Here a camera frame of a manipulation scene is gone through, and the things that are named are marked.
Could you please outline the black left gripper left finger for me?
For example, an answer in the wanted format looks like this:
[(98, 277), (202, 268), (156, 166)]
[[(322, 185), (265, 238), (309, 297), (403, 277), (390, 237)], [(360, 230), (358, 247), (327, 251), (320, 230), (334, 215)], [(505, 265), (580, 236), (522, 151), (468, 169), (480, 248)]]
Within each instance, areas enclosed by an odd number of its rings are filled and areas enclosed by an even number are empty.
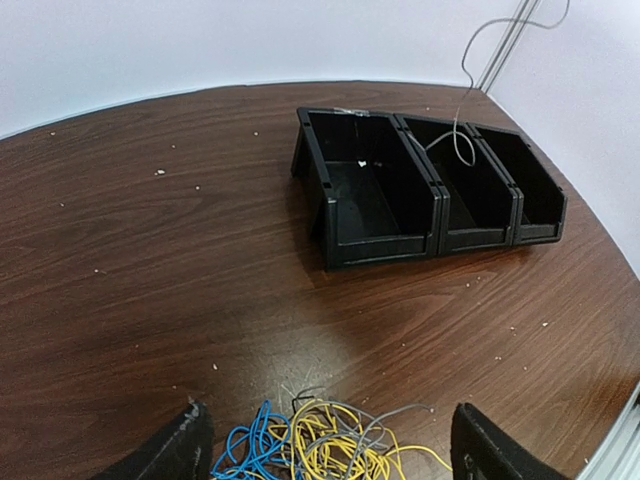
[(99, 473), (100, 479), (209, 479), (213, 418), (205, 403), (189, 405), (132, 453)]

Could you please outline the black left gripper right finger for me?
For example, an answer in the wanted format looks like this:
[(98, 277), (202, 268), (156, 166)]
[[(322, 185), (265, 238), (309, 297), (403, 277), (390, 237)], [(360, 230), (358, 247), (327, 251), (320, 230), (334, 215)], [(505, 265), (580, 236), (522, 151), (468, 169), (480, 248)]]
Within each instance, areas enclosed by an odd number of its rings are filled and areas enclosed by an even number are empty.
[(471, 403), (460, 403), (454, 411), (450, 456), (455, 480), (566, 479)]

